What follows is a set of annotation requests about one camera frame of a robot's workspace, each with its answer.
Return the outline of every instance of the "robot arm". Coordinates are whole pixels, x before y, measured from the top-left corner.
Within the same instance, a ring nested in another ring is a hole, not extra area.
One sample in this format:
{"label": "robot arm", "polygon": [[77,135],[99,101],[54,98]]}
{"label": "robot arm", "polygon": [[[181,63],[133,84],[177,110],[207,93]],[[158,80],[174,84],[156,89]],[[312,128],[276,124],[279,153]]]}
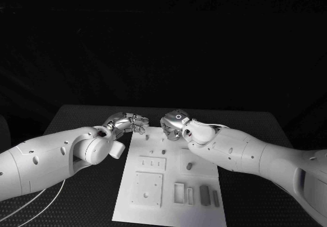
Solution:
{"label": "robot arm", "polygon": [[142,133],[148,119],[113,114],[100,126],[82,127],[33,138],[0,154],[0,201],[37,192],[96,165],[125,149],[115,141],[123,132]]}
{"label": "robot arm", "polygon": [[167,138],[177,140],[182,136],[190,152],[217,166],[270,180],[327,226],[327,150],[276,146],[223,125],[190,120],[179,110],[161,118],[161,127]]}

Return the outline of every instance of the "textured table surface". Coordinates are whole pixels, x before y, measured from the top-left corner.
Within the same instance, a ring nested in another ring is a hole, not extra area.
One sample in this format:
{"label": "textured table surface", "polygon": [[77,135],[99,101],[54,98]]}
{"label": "textured table surface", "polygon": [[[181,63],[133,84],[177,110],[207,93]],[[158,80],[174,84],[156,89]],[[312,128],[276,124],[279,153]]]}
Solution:
{"label": "textured table surface", "polygon": [[[64,105],[56,113],[44,134],[83,126],[100,125],[116,112],[135,113],[149,118],[149,125],[159,127],[159,118],[174,108]],[[218,123],[241,130],[257,139],[290,147],[277,122],[267,112],[184,109],[197,121]],[[131,133],[118,140],[125,151],[116,160],[110,157],[96,166],[80,170],[69,178],[56,201],[40,216],[25,224],[30,227],[148,226],[112,222],[113,206],[119,190]],[[218,169],[227,227],[318,227],[293,198],[260,177]],[[0,226],[15,227],[46,207],[61,183],[50,187],[30,205]],[[37,195],[11,198],[0,202],[0,218],[10,214]]]}

